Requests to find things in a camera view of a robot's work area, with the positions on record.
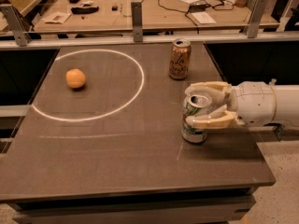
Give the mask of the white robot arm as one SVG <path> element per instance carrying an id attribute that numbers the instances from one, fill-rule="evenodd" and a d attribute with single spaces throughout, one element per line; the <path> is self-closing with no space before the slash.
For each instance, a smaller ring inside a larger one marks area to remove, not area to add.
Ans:
<path id="1" fill-rule="evenodd" d="M 185 90 L 184 122 L 194 129 L 259 127 L 299 119 L 299 86 L 276 85 L 275 80 L 193 83 Z"/>

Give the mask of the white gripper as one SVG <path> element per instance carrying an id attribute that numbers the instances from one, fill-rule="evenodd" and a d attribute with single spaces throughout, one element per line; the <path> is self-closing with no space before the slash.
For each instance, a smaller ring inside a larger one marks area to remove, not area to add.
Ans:
<path id="1" fill-rule="evenodd" d="M 230 103 L 233 95 L 232 109 Z M 276 95 L 264 82 L 244 81 L 233 86 L 223 81 L 208 81 L 191 84 L 186 90 L 186 100 L 192 105 L 192 98 L 203 97 L 195 106 L 221 106 L 206 115 L 188 116 L 188 125 L 199 130 L 226 129 L 235 125 L 259 127 L 270 123 L 276 113 Z"/>

